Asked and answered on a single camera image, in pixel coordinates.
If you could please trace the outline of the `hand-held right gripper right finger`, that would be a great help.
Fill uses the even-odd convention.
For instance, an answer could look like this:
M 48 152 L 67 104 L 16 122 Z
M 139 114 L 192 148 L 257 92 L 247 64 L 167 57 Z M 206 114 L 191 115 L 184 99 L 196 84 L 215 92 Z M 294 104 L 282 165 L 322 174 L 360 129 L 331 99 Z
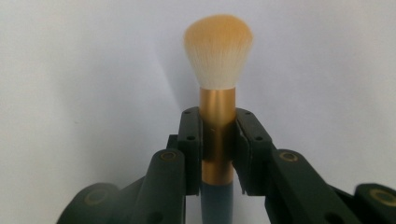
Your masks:
M 248 196 L 268 194 L 267 163 L 275 148 L 272 138 L 256 116 L 246 109 L 236 109 L 236 140 L 233 167 L 243 193 Z

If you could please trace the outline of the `angled-head makeup brush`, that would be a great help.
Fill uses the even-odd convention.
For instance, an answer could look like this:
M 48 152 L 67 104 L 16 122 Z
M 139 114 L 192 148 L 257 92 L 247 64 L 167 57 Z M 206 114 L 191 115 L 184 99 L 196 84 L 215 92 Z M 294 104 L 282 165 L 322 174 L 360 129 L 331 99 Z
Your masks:
M 203 224 L 232 224 L 235 87 L 252 42 L 250 28 L 232 15 L 200 19 L 184 34 L 184 48 L 200 86 Z

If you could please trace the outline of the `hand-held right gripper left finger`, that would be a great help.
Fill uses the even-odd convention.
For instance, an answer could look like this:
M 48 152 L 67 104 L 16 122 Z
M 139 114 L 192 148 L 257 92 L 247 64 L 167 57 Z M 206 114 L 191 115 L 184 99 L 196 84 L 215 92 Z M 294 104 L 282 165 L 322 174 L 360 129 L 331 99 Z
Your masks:
M 202 181 L 203 131 L 197 106 L 181 113 L 178 134 L 169 135 L 167 147 L 184 155 L 186 194 L 198 195 Z

